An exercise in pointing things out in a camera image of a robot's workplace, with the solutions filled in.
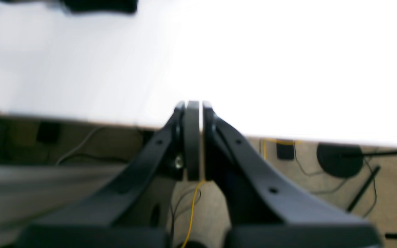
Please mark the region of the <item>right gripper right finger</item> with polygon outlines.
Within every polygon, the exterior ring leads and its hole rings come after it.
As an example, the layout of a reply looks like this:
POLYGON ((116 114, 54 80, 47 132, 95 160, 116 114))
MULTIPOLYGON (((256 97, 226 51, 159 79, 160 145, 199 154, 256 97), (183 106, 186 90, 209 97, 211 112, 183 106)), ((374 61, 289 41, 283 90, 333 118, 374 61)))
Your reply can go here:
POLYGON ((315 197, 269 165, 203 102, 205 179, 225 196, 226 248, 381 248, 375 227, 315 197))

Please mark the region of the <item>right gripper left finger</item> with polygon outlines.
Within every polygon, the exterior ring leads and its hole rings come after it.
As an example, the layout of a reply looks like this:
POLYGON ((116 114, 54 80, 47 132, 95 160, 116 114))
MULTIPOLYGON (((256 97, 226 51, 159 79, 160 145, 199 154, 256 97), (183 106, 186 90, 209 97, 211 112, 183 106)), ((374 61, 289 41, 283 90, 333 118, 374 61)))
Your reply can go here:
POLYGON ((180 102, 140 154, 93 195, 29 224, 17 248, 169 248, 167 214, 183 179, 200 179, 200 103, 180 102))

